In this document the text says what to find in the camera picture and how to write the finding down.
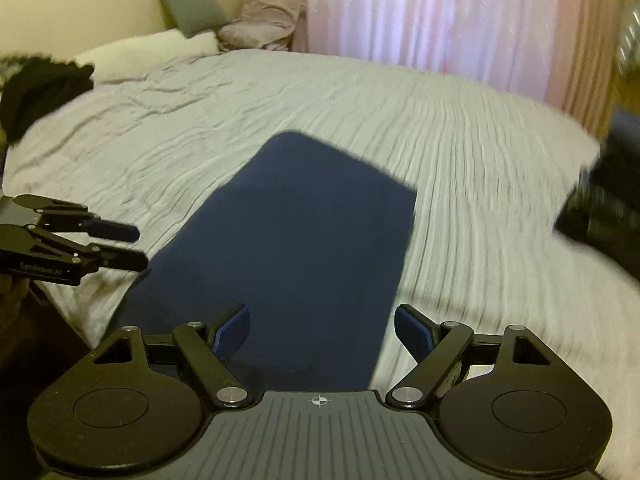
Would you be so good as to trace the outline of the pink sheer curtain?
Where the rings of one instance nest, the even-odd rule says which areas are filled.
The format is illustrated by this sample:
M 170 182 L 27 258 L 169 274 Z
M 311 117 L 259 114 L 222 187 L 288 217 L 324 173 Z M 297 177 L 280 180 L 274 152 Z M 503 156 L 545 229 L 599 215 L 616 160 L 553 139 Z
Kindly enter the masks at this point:
M 628 0 L 298 0 L 303 50 L 473 79 L 598 133 Z

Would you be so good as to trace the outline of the black garment at right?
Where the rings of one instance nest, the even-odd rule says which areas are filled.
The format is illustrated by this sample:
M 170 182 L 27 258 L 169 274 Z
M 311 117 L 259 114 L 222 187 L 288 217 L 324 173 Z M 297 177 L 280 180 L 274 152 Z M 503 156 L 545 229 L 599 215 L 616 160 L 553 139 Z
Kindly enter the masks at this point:
M 639 116 L 617 107 L 600 154 L 580 173 L 555 231 L 597 249 L 638 278 L 639 182 Z

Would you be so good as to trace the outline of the white pillow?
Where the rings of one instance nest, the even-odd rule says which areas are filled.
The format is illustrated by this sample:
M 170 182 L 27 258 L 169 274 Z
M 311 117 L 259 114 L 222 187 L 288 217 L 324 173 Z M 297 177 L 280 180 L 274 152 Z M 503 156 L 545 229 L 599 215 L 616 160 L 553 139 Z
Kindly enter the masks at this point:
M 92 78 L 104 81 L 139 76 L 175 58 L 218 53 L 214 32 L 200 32 L 188 38 L 174 28 L 104 44 L 76 55 L 74 61 L 79 66 L 92 65 Z

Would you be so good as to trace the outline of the navy blue garment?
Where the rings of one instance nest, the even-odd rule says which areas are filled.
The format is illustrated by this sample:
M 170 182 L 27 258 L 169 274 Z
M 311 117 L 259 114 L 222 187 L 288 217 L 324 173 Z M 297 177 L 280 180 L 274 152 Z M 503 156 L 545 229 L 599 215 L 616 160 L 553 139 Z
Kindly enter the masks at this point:
M 113 324 L 163 334 L 244 304 L 250 332 L 228 365 L 250 391 L 363 390 L 415 202 L 366 162 L 279 133 L 152 258 Z

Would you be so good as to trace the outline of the grey pillow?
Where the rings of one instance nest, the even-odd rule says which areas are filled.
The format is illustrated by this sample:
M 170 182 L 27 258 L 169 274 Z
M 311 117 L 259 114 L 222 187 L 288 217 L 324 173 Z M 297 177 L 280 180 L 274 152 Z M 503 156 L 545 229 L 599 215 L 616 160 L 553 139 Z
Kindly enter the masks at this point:
M 218 0 L 160 0 L 160 4 L 188 38 L 208 30 L 214 32 L 229 23 Z

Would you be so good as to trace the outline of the white bed quilt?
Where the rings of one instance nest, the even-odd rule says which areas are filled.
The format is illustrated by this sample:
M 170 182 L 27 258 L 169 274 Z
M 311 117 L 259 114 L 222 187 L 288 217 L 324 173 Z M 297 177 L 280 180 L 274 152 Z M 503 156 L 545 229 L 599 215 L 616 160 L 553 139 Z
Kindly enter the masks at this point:
M 272 136 L 298 130 L 416 189 L 397 298 L 477 330 L 531 328 L 602 396 L 609 479 L 639 474 L 639 285 L 553 222 L 598 144 L 460 77 L 244 50 L 98 84 L 9 150 L 4 190 L 133 223 L 156 254 Z

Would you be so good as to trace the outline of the mauve crumpled blanket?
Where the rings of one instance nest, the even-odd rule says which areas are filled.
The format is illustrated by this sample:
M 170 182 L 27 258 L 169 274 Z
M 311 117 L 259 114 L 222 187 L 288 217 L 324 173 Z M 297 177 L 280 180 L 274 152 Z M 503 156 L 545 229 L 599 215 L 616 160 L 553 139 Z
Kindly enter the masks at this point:
M 298 0 L 244 0 L 238 18 L 217 32 L 226 50 L 289 51 L 305 6 Z

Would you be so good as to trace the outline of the black clothing pile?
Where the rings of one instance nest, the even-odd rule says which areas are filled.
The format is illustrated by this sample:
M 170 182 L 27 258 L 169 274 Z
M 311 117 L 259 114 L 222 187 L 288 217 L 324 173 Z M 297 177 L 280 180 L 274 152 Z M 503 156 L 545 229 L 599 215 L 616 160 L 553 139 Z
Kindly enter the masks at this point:
M 94 87 L 93 64 L 61 61 L 50 55 L 1 57 L 1 129 L 15 144 L 29 127 Z

